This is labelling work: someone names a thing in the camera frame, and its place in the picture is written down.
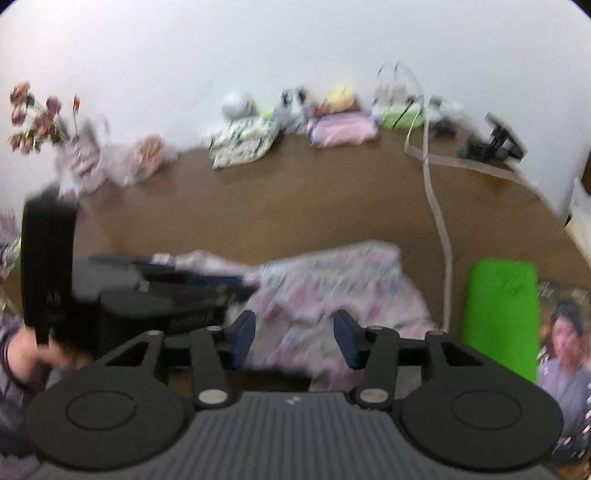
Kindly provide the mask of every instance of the white and green patterned bag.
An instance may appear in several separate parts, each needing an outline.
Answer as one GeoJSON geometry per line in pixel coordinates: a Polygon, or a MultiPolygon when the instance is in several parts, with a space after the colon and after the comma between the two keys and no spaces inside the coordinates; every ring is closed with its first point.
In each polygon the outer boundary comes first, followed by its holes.
{"type": "Polygon", "coordinates": [[[274,118],[248,117],[232,122],[212,143],[213,168],[251,163],[269,151],[279,134],[274,118]]]}

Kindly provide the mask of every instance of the black cable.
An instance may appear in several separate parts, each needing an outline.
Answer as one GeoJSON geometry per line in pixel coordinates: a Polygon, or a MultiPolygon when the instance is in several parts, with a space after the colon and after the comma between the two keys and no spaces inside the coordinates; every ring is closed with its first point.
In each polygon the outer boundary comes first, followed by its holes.
{"type": "Polygon", "coordinates": [[[404,109],[404,112],[402,112],[402,114],[398,117],[398,119],[394,122],[394,125],[392,125],[392,130],[394,130],[396,128],[396,125],[398,125],[398,122],[400,120],[402,120],[402,117],[406,114],[406,112],[408,112],[408,110],[414,105],[415,100],[412,100],[408,106],[404,109]]]}

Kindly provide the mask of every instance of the green leaf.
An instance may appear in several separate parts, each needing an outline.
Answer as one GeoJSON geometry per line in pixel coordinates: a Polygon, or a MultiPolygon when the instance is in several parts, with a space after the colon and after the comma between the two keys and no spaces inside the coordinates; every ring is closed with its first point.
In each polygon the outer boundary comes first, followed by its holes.
{"type": "Polygon", "coordinates": [[[61,137],[59,133],[55,132],[51,134],[51,144],[55,145],[57,143],[61,143],[61,137]]]}

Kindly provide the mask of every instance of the dark hair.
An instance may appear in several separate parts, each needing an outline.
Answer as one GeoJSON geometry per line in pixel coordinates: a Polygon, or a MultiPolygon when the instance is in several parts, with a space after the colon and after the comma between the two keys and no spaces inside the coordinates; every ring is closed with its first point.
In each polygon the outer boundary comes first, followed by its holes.
{"type": "Polygon", "coordinates": [[[556,305],[556,310],[550,317],[552,327],[559,318],[570,320],[573,324],[577,336],[581,338],[583,336],[583,323],[581,322],[579,306],[573,300],[559,300],[556,305]]]}

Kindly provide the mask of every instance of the bright green object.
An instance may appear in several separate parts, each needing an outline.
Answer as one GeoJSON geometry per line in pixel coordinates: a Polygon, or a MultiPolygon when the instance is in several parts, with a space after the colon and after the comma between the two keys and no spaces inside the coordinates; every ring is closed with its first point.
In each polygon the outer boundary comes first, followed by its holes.
{"type": "MultiPolygon", "coordinates": [[[[406,107],[400,106],[397,108],[391,108],[388,113],[384,114],[382,118],[382,127],[384,128],[410,128],[413,123],[413,119],[417,114],[417,111],[413,108],[410,108],[403,116],[400,118],[400,115],[404,113],[406,107]]],[[[422,113],[419,114],[417,120],[414,123],[413,128],[420,127],[425,122],[425,117],[422,113]]]]}
{"type": "Polygon", "coordinates": [[[488,258],[470,273],[462,341],[536,382],[540,348],[537,271],[529,263],[488,258]]]}

